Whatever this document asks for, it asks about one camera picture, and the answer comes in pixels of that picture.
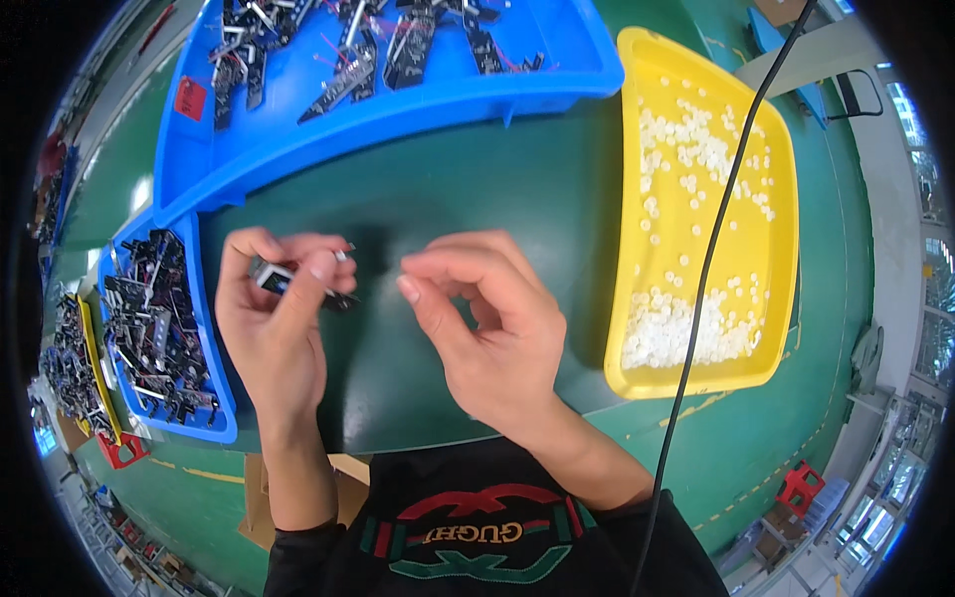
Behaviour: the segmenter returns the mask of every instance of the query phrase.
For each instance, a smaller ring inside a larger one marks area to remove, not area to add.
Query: black cable
[[[756,95],[753,98],[753,103],[750,105],[750,112],[746,115],[746,121],[743,123],[743,131],[739,134],[739,148],[736,150],[736,157],[732,161],[730,176],[726,181],[726,188],[723,190],[723,199],[720,201],[719,210],[716,212],[716,222],[713,223],[713,232],[710,235],[710,244],[707,246],[707,255],[703,259],[703,267],[700,270],[700,285],[696,289],[696,305],[693,307],[693,320],[690,324],[690,342],[687,345],[687,359],[683,362],[683,371],[680,373],[680,384],[676,388],[676,397],[673,399],[673,408],[670,409],[669,413],[667,432],[664,434],[663,446],[660,449],[660,460],[657,462],[657,471],[653,478],[653,497],[650,503],[650,516],[649,523],[647,524],[647,534],[644,537],[644,544],[640,549],[640,558],[637,560],[637,569],[633,575],[633,585],[630,586],[631,597],[637,594],[637,585],[640,583],[640,575],[643,572],[644,564],[647,561],[647,553],[650,549],[650,539],[653,536],[653,526],[656,523],[657,510],[660,507],[660,492],[663,489],[663,471],[664,467],[667,465],[667,454],[669,453],[670,442],[673,440],[673,429],[676,427],[676,419],[680,415],[680,404],[683,402],[683,393],[687,389],[687,379],[690,377],[690,366],[693,362],[693,349],[696,348],[696,335],[700,331],[700,315],[703,312],[703,297],[706,296],[707,291],[707,276],[710,273],[710,264],[713,260],[713,252],[716,250],[716,240],[719,236],[719,230],[723,226],[723,217],[726,215],[726,208],[730,204],[732,186],[736,182],[736,175],[739,173],[739,166],[743,162],[743,150],[746,149],[746,141],[750,138],[750,129],[753,128],[753,121],[756,120],[756,112],[759,110],[759,104],[762,103],[763,97],[769,90],[770,83],[773,82],[776,73],[779,72],[779,68],[782,66],[783,60],[785,60],[786,56],[789,54],[789,50],[793,47],[793,44],[796,43],[796,38],[799,36],[799,33],[802,32],[802,27],[806,24],[806,20],[809,18],[809,13],[813,11],[813,8],[816,6],[816,2],[817,0],[807,0],[806,6],[803,7],[802,12],[799,14],[799,18],[793,25],[793,30],[789,33],[789,36],[786,38],[786,42],[782,45],[782,48],[779,49],[779,54],[776,56],[773,66],[770,67],[770,70],[766,73],[766,78],[764,78],[763,82],[759,85],[759,89],[756,91]]]

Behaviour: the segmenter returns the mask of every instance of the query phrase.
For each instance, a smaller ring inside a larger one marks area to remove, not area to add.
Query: red label
[[[199,122],[202,120],[202,108],[205,106],[205,88],[188,76],[180,79],[176,91],[176,103],[173,110]]]

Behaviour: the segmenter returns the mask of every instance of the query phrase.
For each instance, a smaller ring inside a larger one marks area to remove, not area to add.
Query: crate
[[[510,8],[488,3],[502,15],[481,28],[512,63],[542,52],[541,70],[479,75],[456,17],[455,25],[435,31],[422,84],[399,91],[385,86],[387,42],[379,38],[375,95],[357,103],[348,97],[328,114],[299,125],[299,116],[333,74],[314,56],[337,59],[322,35],[336,43],[343,26],[328,6],[316,5],[286,47],[268,52],[262,104],[247,111],[246,88],[238,86],[231,97],[231,124],[215,132],[214,68],[207,56],[221,41],[223,2],[207,0],[182,49],[159,125],[157,224],[242,204],[257,188],[381,141],[476,120],[502,118],[506,126],[514,116],[561,113],[581,97],[612,96],[624,80],[613,41],[589,0],[512,0]],[[383,18],[397,20],[394,2]],[[175,110],[185,77],[193,101],[202,105],[198,119]],[[414,167],[412,159],[409,166]]]
[[[621,397],[667,397],[676,394],[682,361],[670,367],[624,368],[622,356],[632,296],[635,292],[643,294],[659,288],[674,299],[688,301],[691,306],[696,302],[701,266],[724,185],[711,180],[708,170],[696,161],[691,167],[680,162],[676,146],[658,142],[656,149],[671,166],[669,171],[663,171],[662,167],[655,171],[650,189],[644,192],[645,189],[641,188],[644,173],[640,115],[649,109],[654,117],[659,115],[665,120],[680,121],[686,111],[678,106],[677,101],[683,99],[684,106],[690,102],[694,107],[712,113],[711,133],[726,141],[730,146],[727,154],[733,155],[738,140],[733,139],[732,131],[721,124],[720,115],[726,114],[728,106],[732,107],[735,122],[741,130],[754,91],[703,56],[658,33],[628,28],[620,33],[617,43],[626,69],[622,91],[624,196],[604,374],[610,388]],[[757,330],[761,339],[751,356],[744,353],[719,363],[694,365],[690,370],[687,395],[766,383],[782,358],[796,292],[799,247],[796,161],[789,130],[772,104],[762,103],[755,124],[762,134],[750,134],[745,156],[758,156],[760,162],[765,156],[772,159],[768,168],[759,170],[742,165],[737,181],[748,181],[753,193],[758,189],[769,195],[775,218],[769,222],[761,212],[761,206],[743,193],[740,197],[735,194],[731,197],[713,256],[707,292],[712,288],[728,290],[728,281],[739,277],[743,296],[737,297],[735,288],[729,290],[721,309],[727,314],[732,310],[739,318],[747,318],[749,311],[753,311],[754,319],[762,323],[750,330],[750,340],[754,339]],[[694,197],[680,183],[682,177],[690,174],[698,180],[696,193],[703,191],[706,194],[705,199],[697,199],[695,209],[690,203]],[[657,219],[647,214],[645,202],[649,196],[658,200]],[[647,219],[651,221],[650,230],[641,227]],[[657,245],[650,241],[653,234],[658,236]],[[686,265],[681,263],[682,256],[689,258]],[[680,277],[682,284],[676,286],[668,281],[668,272],[674,274],[674,278]],[[755,295],[750,293],[753,274],[759,282]]]
[[[122,242],[132,240],[145,240],[149,238],[149,231],[162,226],[156,225],[153,220],[153,208],[146,208],[135,219],[129,222],[114,237],[113,243],[117,250],[117,257],[121,267],[126,267],[129,263],[129,251],[121,247]],[[235,399],[232,391],[229,389],[228,381],[225,378],[223,361],[219,355],[219,346],[216,343],[215,332],[213,329],[212,314],[209,312],[208,302],[205,298],[205,284],[202,280],[202,259],[199,254],[199,221],[195,214],[189,214],[177,220],[173,225],[167,226],[172,230],[185,250],[186,279],[189,284],[189,295],[192,299],[193,315],[196,318],[196,325],[199,331],[200,343],[202,344],[202,356],[205,358],[205,365],[209,371],[209,379],[206,380],[203,390],[215,394],[219,399],[219,411],[216,413],[212,427],[207,427],[206,422],[210,415],[210,409],[198,408],[194,415],[186,417],[185,424],[180,425],[175,420],[166,422],[169,411],[160,407],[156,415],[150,418],[149,411],[140,404],[136,391],[126,379],[123,372],[123,361],[113,353],[113,347],[109,342],[106,343],[106,350],[109,353],[109,360],[114,363],[117,373],[117,384],[122,393],[123,400],[130,413],[149,425],[169,433],[180,434],[183,436],[195,437],[206,441],[216,441],[219,443],[232,443],[236,439],[238,426],[235,417]],[[106,276],[116,274],[116,268],[113,265],[113,259],[110,255],[109,247],[105,247],[99,257],[97,272],[98,289],[100,296],[105,293],[103,280]],[[103,323],[109,320],[109,312],[105,305],[100,301],[100,309],[103,316]]]

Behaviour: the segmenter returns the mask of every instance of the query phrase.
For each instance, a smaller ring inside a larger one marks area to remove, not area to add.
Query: yellow plastic tray
[[[617,281],[613,295],[613,311],[604,357],[604,375],[610,388],[629,399],[673,396],[679,382],[682,364],[665,368],[650,366],[625,370],[622,364],[627,324],[631,314],[634,292],[650,292],[658,287],[674,298],[682,298],[692,306],[696,302],[696,288],[700,268],[710,240],[713,222],[724,185],[712,181],[710,171],[696,160],[687,167],[677,159],[681,144],[657,142],[654,150],[663,154],[670,164],[669,171],[654,171],[648,192],[641,192],[640,115],[649,109],[654,118],[663,116],[669,121],[681,121],[686,110],[677,101],[689,102],[698,109],[709,111],[711,135],[730,145],[727,155],[736,153],[738,139],[721,122],[721,115],[732,107],[736,131],[753,101],[752,89],[721,70],[706,58],[662,35],[642,28],[628,28],[617,37],[617,48],[626,70],[622,90],[624,114],[624,197],[621,217],[620,254],[617,263]],[[713,288],[725,290],[728,298],[720,306],[725,314],[733,310],[737,317],[746,318],[749,311],[755,320],[764,320],[751,330],[750,339],[760,330],[761,339],[751,356],[741,354],[736,359],[720,363],[693,365],[686,394],[706,394],[766,383],[775,373],[782,357],[789,328],[794,293],[796,291],[796,260],[798,258],[798,194],[796,191],[796,162],[789,131],[779,112],[763,102],[756,113],[755,127],[750,134],[745,156],[758,156],[759,169],[744,164],[737,181],[746,181],[752,193],[769,196],[775,218],[769,222],[760,206],[741,193],[730,199],[726,219],[720,231],[713,256],[707,292]],[[770,166],[764,166],[764,156],[771,157]],[[693,196],[680,184],[681,177],[696,177],[696,192],[704,191],[706,199],[692,209]],[[659,217],[651,219],[644,202],[649,196],[657,200]],[[640,224],[650,219],[650,231]],[[734,222],[736,229],[730,228]],[[692,228],[698,225],[700,234]],[[659,236],[659,244],[652,245],[650,235]],[[690,262],[680,264],[686,255]],[[672,271],[682,278],[676,287],[665,279]],[[751,275],[759,282],[753,303],[750,294]],[[739,277],[743,296],[728,288],[730,279]],[[770,298],[764,292],[770,291]]]
[[[99,401],[103,404],[103,409],[106,411],[106,416],[110,419],[110,427],[113,428],[113,433],[117,438],[117,446],[122,445],[122,428],[119,427],[119,421],[117,419],[117,414],[113,410],[113,401],[110,400],[110,393],[106,389],[106,380],[103,379],[103,371],[99,367],[99,356],[96,351],[96,342],[94,341],[95,336],[93,335],[93,322],[90,319],[90,306],[86,304],[83,299],[79,298],[78,294],[75,294],[73,298],[76,300],[76,303],[79,305],[79,315],[83,320],[83,340],[86,342],[86,353],[90,357],[90,366],[93,368],[93,377],[96,380],[96,389],[99,390]],[[90,434],[89,423],[83,421],[85,425],[81,425],[80,429],[83,430],[87,436]]]

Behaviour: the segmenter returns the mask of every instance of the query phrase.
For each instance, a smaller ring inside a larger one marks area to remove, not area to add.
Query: red stool
[[[107,439],[106,436],[96,434],[96,443],[99,444],[99,451],[103,453],[103,457],[106,458],[106,461],[110,463],[110,466],[112,466],[114,470],[125,468],[140,458],[147,457],[151,454],[142,449],[142,444],[136,436],[123,434],[120,440],[122,441],[122,447],[110,443],[110,440]],[[129,448],[129,451],[133,453],[132,458],[123,460],[119,457],[119,451],[124,447]]]
[[[816,482],[813,484],[807,482],[810,477]],[[801,460],[795,469],[786,473],[782,486],[776,493],[776,501],[782,501],[788,505],[793,513],[802,519],[806,516],[809,505],[813,503],[816,494],[825,485],[826,481],[822,480],[819,473],[806,464],[805,460]]]

